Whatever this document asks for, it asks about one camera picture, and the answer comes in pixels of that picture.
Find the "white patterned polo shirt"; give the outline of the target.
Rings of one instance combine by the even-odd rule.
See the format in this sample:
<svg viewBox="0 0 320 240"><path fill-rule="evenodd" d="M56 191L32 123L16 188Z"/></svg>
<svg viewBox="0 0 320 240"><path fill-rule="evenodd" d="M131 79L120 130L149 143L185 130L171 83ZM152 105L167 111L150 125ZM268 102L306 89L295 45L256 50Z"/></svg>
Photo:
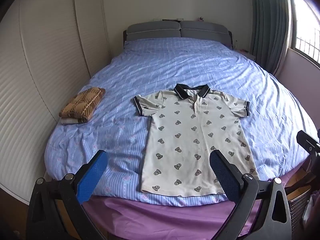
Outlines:
<svg viewBox="0 0 320 240"><path fill-rule="evenodd" d="M141 190L171 197L219 194L222 187L209 164L219 150L242 173L256 177L240 124L249 102L208 85L178 84L173 90L134 97L139 114L151 118Z"/></svg>

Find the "blue striped floral duvet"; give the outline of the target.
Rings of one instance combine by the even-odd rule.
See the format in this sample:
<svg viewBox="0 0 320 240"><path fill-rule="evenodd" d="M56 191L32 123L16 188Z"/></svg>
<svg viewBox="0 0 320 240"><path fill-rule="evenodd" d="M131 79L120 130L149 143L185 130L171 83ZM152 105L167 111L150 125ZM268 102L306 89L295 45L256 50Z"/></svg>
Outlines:
<svg viewBox="0 0 320 240"><path fill-rule="evenodd" d="M212 151L240 172L269 180L307 158L299 131L317 135L289 90L220 42L127 42L89 87L106 91L93 116L84 124L58 124L44 159L48 174L60 180L105 151L97 196L178 207L223 202Z"/></svg>

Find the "dark wicker basket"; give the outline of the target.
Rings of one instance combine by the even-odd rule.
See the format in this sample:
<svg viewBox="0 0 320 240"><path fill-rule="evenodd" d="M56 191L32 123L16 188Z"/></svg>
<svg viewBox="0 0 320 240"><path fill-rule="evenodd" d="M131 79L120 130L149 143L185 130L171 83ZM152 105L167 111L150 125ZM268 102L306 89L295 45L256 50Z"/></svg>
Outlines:
<svg viewBox="0 0 320 240"><path fill-rule="evenodd" d="M311 194L318 189L318 183L300 181L285 187L291 216L292 239L300 239L304 233L303 215Z"/></svg>

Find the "purple bed sheet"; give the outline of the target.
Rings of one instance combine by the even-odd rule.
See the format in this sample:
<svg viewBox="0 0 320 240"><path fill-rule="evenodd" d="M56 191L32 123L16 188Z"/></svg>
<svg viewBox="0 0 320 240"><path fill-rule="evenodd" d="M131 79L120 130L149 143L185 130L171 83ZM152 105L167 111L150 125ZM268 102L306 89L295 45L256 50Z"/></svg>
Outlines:
<svg viewBox="0 0 320 240"><path fill-rule="evenodd" d="M84 203L101 232L123 239L211 239L233 207L229 201L175 207L98 196Z"/></svg>

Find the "window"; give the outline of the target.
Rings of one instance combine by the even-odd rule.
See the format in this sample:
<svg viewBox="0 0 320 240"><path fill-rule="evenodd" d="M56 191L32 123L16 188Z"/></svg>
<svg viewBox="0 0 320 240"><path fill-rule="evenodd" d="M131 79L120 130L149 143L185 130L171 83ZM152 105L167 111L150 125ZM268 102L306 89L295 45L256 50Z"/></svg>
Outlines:
<svg viewBox="0 0 320 240"><path fill-rule="evenodd" d="M305 0L292 0L295 34L294 49L319 66L319 17Z"/></svg>

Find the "green curtain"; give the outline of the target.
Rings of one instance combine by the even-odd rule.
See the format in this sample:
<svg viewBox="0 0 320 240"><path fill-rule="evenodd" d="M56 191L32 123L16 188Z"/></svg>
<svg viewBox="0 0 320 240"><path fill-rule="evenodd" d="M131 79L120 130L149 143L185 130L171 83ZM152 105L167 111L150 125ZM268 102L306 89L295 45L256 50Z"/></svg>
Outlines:
<svg viewBox="0 0 320 240"><path fill-rule="evenodd" d="M251 54L261 68L276 75L292 40L291 0L252 0Z"/></svg>

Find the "grey padded headboard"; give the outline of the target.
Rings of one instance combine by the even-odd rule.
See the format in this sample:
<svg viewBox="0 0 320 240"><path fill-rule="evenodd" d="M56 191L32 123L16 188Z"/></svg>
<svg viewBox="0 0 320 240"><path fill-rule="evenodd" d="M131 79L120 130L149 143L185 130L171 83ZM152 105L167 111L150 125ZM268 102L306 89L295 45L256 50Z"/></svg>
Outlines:
<svg viewBox="0 0 320 240"><path fill-rule="evenodd" d="M233 49L233 37L224 25L202 21L152 21L137 23L123 31L123 41L185 37L212 40Z"/></svg>

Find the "beige louvered wardrobe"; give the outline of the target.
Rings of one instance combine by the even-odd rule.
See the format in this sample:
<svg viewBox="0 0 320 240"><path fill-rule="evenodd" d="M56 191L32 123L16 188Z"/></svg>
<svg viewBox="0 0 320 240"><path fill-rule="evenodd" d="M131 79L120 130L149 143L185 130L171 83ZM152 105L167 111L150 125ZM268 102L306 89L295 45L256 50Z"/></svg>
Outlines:
<svg viewBox="0 0 320 240"><path fill-rule="evenodd" d="M111 60L104 0L14 0L1 20L1 189L28 204L59 112Z"/></svg>

